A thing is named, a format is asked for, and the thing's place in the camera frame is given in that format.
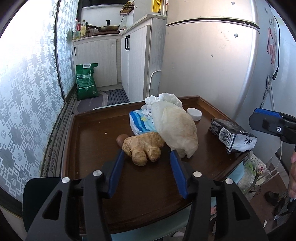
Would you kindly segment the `person's right hand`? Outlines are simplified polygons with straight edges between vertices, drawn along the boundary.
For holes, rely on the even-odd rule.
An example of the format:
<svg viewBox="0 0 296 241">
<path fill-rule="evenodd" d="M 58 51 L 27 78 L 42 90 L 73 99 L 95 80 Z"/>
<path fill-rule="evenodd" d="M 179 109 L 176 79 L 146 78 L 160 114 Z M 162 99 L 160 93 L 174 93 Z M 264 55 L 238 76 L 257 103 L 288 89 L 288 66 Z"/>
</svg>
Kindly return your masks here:
<svg viewBox="0 0 296 241">
<path fill-rule="evenodd" d="M 293 152 L 291 157 L 291 169 L 289 173 L 288 194 L 290 198 L 296 199 L 296 152 Z"/>
</svg>

